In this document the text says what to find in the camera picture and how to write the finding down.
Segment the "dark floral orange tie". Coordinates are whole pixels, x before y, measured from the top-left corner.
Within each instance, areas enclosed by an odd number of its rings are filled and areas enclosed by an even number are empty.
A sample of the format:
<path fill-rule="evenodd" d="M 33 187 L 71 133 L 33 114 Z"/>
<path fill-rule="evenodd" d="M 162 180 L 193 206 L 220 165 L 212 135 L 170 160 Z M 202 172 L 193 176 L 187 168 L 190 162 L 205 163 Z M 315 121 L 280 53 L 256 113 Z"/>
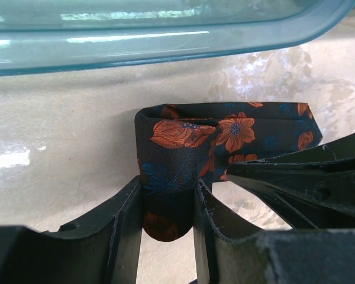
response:
<path fill-rule="evenodd" d="M 135 116 L 143 228 L 171 242 L 193 225 L 198 180 L 211 188 L 228 168 L 319 145 L 322 134 L 302 102 L 163 104 Z"/>

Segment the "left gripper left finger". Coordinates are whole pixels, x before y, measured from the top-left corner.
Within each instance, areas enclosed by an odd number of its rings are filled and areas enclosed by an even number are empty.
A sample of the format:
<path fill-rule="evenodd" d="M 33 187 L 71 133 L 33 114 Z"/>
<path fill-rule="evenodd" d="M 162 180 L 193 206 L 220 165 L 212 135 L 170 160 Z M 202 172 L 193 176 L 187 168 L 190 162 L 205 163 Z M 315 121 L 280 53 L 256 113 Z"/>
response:
<path fill-rule="evenodd" d="M 135 283 L 140 178 L 56 232 L 0 225 L 0 283 Z"/>

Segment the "clear teal plastic bin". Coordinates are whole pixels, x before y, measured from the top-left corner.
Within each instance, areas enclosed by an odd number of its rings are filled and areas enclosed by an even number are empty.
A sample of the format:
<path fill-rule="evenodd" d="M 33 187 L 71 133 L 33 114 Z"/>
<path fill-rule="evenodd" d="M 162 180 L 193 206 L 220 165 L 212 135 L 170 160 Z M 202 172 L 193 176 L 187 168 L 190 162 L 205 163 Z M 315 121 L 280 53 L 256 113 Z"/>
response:
<path fill-rule="evenodd" d="M 0 76 L 281 49 L 349 15 L 355 1 L 0 1 Z"/>

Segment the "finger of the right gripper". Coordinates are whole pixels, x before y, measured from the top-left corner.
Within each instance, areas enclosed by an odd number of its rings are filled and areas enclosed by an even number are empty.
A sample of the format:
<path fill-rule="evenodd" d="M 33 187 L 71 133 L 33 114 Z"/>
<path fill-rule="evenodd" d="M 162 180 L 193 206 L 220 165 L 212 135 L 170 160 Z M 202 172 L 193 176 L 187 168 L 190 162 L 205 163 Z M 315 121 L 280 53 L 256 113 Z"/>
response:
<path fill-rule="evenodd" d="M 272 166 L 355 166 L 355 133 L 310 149 L 282 156 L 233 163 L 234 166 L 268 164 Z"/>
<path fill-rule="evenodd" d="M 293 228 L 355 228 L 355 170 L 230 167 L 227 178 L 257 195 Z"/>

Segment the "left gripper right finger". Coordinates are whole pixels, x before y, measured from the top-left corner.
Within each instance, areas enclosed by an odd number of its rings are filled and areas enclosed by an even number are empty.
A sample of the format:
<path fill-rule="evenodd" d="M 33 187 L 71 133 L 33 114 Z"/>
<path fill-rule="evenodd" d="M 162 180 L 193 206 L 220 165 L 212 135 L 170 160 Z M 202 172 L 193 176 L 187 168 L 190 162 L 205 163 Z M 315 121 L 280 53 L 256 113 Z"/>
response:
<path fill-rule="evenodd" d="M 203 182 L 193 233 L 198 283 L 355 283 L 355 229 L 263 230 Z"/>

